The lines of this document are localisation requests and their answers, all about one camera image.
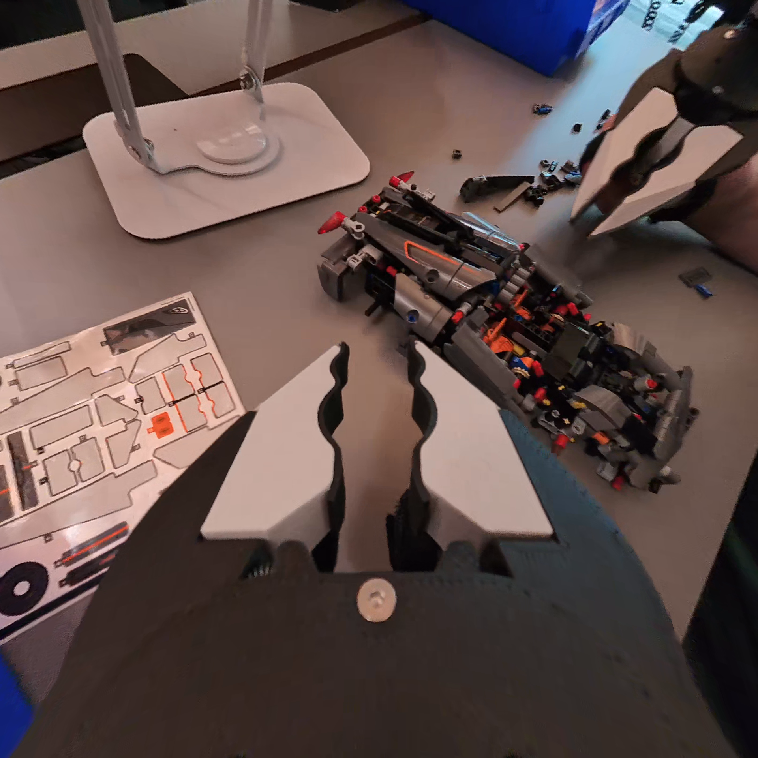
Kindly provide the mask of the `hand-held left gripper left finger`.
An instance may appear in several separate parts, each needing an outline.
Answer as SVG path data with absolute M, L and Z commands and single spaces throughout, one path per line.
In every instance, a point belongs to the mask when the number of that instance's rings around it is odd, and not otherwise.
M 348 361 L 346 343 L 330 347 L 254 411 L 201 527 L 205 540 L 316 548 L 340 529 L 344 481 L 334 431 Z

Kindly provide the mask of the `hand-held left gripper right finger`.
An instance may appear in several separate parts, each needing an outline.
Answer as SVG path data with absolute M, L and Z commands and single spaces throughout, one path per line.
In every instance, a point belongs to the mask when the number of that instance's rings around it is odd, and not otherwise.
M 412 452 L 407 524 L 440 548 L 554 536 L 498 405 L 419 340 L 407 353 Z

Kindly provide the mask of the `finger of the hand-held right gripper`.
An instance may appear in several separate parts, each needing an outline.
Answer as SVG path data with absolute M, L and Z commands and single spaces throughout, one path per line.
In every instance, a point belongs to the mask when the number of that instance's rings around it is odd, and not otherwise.
M 604 132 L 597 151 L 582 169 L 570 221 L 576 222 L 595 203 L 616 169 L 634 158 L 645 139 L 666 130 L 677 116 L 675 97 L 659 88 L 649 90 L 625 117 L 618 113 L 613 128 Z
M 729 126 L 694 128 L 683 139 L 678 156 L 667 166 L 653 171 L 647 182 L 627 196 L 589 237 L 613 232 L 679 199 L 742 139 L 743 136 Z

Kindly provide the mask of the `grey lego car model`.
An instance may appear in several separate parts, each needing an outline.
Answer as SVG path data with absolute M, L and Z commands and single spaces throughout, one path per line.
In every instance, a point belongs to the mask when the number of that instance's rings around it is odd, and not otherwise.
M 441 356 L 501 409 L 520 409 L 555 453 L 582 441 L 620 490 L 658 493 L 681 478 L 671 461 L 699 416 L 694 373 L 672 368 L 640 332 L 595 321 L 592 300 L 527 243 L 393 176 L 352 215 L 318 228 L 339 238 L 317 272 L 334 300 L 364 273 L 372 304 Z

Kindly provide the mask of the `pile of small lego pieces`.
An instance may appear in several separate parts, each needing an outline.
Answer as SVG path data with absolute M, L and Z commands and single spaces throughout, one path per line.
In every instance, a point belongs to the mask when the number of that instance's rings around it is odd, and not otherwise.
M 611 128 L 615 117 L 616 114 L 610 109 L 603 111 L 593 138 L 585 146 L 578 160 L 568 159 L 560 165 L 556 160 L 541 159 L 538 165 L 539 173 L 525 191 L 525 201 L 539 208 L 544 204 L 545 197 L 550 194 L 578 189 L 582 184 L 584 172 L 590 167 L 605 132 Z

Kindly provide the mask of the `dark grey lego panel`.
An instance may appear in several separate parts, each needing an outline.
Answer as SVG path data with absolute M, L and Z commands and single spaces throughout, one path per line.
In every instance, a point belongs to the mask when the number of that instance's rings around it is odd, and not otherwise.
M 464 203 L 501 195 L 502 203 L 507 207 L 522 196 L 534 182 L 533 175 L 473 176 L 463 182 L 459 195 Z

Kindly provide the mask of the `lego sticker sheet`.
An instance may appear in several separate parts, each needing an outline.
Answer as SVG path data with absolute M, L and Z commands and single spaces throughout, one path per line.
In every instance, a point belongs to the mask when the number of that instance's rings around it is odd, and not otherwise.
M 1 640 L 92 591 L 245 413 L 192 293 L 2 358 Z

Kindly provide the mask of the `person's right hand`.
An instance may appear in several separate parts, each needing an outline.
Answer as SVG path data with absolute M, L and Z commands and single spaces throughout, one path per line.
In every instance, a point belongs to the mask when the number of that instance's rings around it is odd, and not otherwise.
M 726 258 L 757 274 L 757 167 L 750 161 L 722 176 L 688 225 Z

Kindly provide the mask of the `white stand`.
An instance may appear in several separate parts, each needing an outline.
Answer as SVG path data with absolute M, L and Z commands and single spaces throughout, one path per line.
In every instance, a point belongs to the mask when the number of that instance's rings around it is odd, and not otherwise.
M 109 4 L 77 4 L 111 105 L 83 140 L 129 234 L 166 240 L 368 176 L 368 157 L 318 94 L 264 85 L 273 2 L 249 2 L 237 89 L 139 108 Z

